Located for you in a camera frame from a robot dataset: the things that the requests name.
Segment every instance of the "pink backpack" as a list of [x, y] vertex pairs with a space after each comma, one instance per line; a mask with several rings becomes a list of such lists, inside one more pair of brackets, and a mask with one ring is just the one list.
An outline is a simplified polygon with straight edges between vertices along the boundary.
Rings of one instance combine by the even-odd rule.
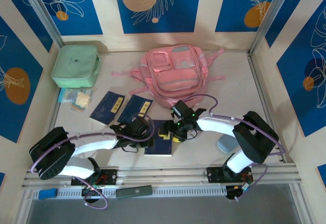
[[[209, 81], [226, 79], [225, 76], [208, 77], [208, 67], [223, 52], [221, 49], [206, 58], [200, 48], [188, 45], [152, 49], [142, 57], [140, 69], [113, 72], [112, 75], [128, 73], [144, 81], [145, 88], [129, 93], [149, 91], [162, 106], [170, 108], [190, 95], [206, 93]], [[202, 99], [202, 96], [194, 97], [186, 104], [192, 107]]]

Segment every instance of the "cable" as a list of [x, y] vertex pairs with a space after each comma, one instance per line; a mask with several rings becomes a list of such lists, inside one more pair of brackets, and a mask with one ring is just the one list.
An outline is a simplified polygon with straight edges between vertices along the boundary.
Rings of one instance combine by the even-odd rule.
[[196, 132], [196, 135], [193, 136], [192, 138], [181, 138], [181, 139], [185, 140], [185, 141], [194, 139], [198, 135], [198, 131], [197, 130], [194, 130], [194, 131]]
[[266, 164], [254, 164], [254, 165], [262, 165], [262, 166], [264, 166], [265, 167], [265, 170], [264, 170], [264, 172], [260, 175], [260, 177], [251, 185], [251, 187], [249, 187], [248, 188], [248, 190], [247, 191], [244, 191], [243, 192], [243, 194], [241, 195], [241, 196], [239, 196], [239, 197], [237, 197], [237, 201], [240, 199], [240, 198], [242, 198], [242, 196], [244, 195], [244, 193], [245, 192], [248, 192], [251, 188], [253, 188], [262, 178], [263, 178], [263, 176], [265, 176], [265, 174], [266, 174], [266, 172], [267, 172], [267, 165]]
[[78, 138], [83, 138], [83, 137], [88, 137], [88, 136], [98, 136], [98, 135], [110, 135], [110, 136], [120, 136], [120, 137], [123, 137], [125, 139], [128, 139], [128, 140], [131, 140], [131, 141], [134, 141], [134, 142], [144, 142], [144, 141], [147, 141], [148, 139], [150, 139], [153, 135], [154, 135], [154, 131], [155, 131], [155, 126], [154, 126], [154, 122], [153, 120], [147, 115], [147, 114], [144, 114], [144, 113], [137, 113], [135, 115], [143, 115], [145, 117], [148, 118], [148, 120], [150, 121], [151, 123], [151, 127], [150, 127], [150, 130], [151, 130], [151, 134], [147, 137], [147, 138], [144, 138], [144, 139], [136, 139], [136, 138], [132, 138], [132, 137], [129, 137], [129, 136], [125, 136], [125, 135], [122, 135], [122, 134], [117, 134], [117, 133], [111, 133], [111, 132], [93, 132], [93, 133], [85, 133], [85, 134], [82, 134], [80, 135], [79, 137], [78, 136], [72, 136], [72, 137], [69, 137], [69, 138], [66, 138], [56, 144], [54, 144], [52, 147], [50, 147], [48, 150], [46, 150], [35, 162], [34, 164], [32, 165], [31, 167], [31, 172], [33, 174], [36, 174], [37, 171], [34, 171], [35, 170], [35, 167], [38, 165], [38, 163], [40, 163], [40, 161], [46, 156], [48, 155], [52, 150], [56, 149], [57, 147], [59, 147], [60, 145], [70, 141], [70, 140], [74, 140], [74, 139], [78, 139]]
[[276, 144], [280, 148], [280, 152], [271, 153], [271, 154], [269, 154], [269, 156], [272, 156], [272, 155], [281, 155], [281, 154], [284, 154], [285, 153], [284, 147], [275, 138], [273, 138], [272, 136], [270, 136], [269, 134], [267, 134], [266, 132], [264, 132], [263, 130], [261, 130], [259, 127], [253, 125], [252, 123], [250, 123], [248, 121], [245, 121], [245, 120], [242, 120], [242, 119], [230, 117], [230, 116], [213, 115], [211, 111], [219, 103], [218, 100], [215, 97], [213, 97], [211, 95], [208, 95], [208, 94], [193, 94], [193, 95], [190, 95], [189, 97], [185, 98], [183, 100], [183, 102], [186, 102], [186, 101], [188, 101], [189, 99], [191, 99], [192, 97], [195, 97], [195, 96], [206, 96], [206, 97], [210, 97], [210, 98], [212, 98], [212, 99], [215, 100], [215, 105], [213, 105], [209, 109], [209, 111], [208, 111], [211, 117], [214, 117], [214, 118], [217, 118], [217, 119], [221, 119], [221, 120], [231, 120], [231, 121], [243, 122], [243, 123], [247, 124], [248, 126], [251, 126], [252, 128], [254, 128], [256, 131], [260, 132], [261, 134], [263, 134], [264, 136], [266, 136], [269, 140], [271, 140], [274, 144]]
[[139, 152], [139, 149], [136, 147], [137, 151], [129, 151], [129, 150], [125, 150], [124, 147], [121, 147], [121, 149], [123, 150], [123, 152], [126, 152], [126, 153], [138, 153]]
[[187, 97], [187, 98], [185, 98], [184, 100], [183, 100], [183, 102], [187, 102], [188, 100], [190, 100], [191, 98], [193, 98], [193, 97], [197, 97], [197, 96], [205, 96], [205, 97], [209, 97], [209, 98], [212, 98], [212, 99], [214, 99], [215, 100], [215, 104], [209, 109], [209, 114], [211, 114], [211, 111], [219, 104], [219, 102], [218, 102], [218, 100], [214, 97], [214, 96], [212, 96], [212, 95], [208, 95], [208, 94], [203, 94], [203, 93], [201, 93], [201, 94], [193, 94], [193, 95], [190, 95], [189, 97]]
[[86, 196], [84, 196], [83, 200], [84, 200], [86, 206], [91, 207], [93, 209], [97, 209], [97, 210], [104, 210], [104, 209], [106, 209], [108, 207], [108, 202], [107, 202], [107, 199], [104, 196], [104, 194], [102, 194], [99, 190], [97, 190], [96, 188], [94, 188], [90, 183], [88, 183], [84, 179], [79, 178], [79, 177], [75, 177], [75, 178], [77, 180], [79, 180], [81, 183], [83, 183], [86, 186], [88, 186], [92, 191], [95, 191], [97, 194], [99, 194], [104, 199], [104, 201], [105, 201], [105, 205], [103, 207], [96, 207], [96, 206], [93, 206], [93, 205], [90, 205], [89, 203], [87, 203], [86, 202]]

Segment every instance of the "light blue object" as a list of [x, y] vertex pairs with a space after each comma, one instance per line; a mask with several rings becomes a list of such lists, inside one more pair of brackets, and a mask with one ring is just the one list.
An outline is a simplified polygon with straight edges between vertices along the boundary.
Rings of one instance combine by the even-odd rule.
[[233, 136], [224, 134], [218, 140], [219, 149], [225, 153], [229, 154], [239, 146], [237, 139]]
[[60, 88], [90, 88], [100, 66], [95, 45], [67, 45], [60, 49], [51, 77]]

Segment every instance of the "blue passport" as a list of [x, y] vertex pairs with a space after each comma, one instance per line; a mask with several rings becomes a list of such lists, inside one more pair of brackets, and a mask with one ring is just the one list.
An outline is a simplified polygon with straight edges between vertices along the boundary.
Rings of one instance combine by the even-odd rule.
[[133, 115], [137, 113], [146, 114], [152, 103], [153, 100], [142, 98], [137, 95], [132, 95], [120, 117], [118, 118], [118, 122], [130, 123], [132, 121]]
[[122, 106], [125, 96], [113, 92], [107, 92], [98, 106], [92, 112], [90, 118], [104, 124], [110, 124]]
[[163, 120], [153, 120], [155, 125], [154, 145], [145, 148], [145, 155], [153, 156], [172, 156], [172, 134], [168, 136], [160, 135], [160, 128], [163, 126]]

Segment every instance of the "gray floor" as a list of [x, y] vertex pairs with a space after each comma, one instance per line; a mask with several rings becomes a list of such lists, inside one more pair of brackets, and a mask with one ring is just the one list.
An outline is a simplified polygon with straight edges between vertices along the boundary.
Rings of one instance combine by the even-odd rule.
[[109, 204], [106, 210], [94, 210], [82, 200], [37, 200], [27, 223], [300, 223], [288, 185], [258, 185], [239, 203], [225, 197], [184, 197], [109, 199]]

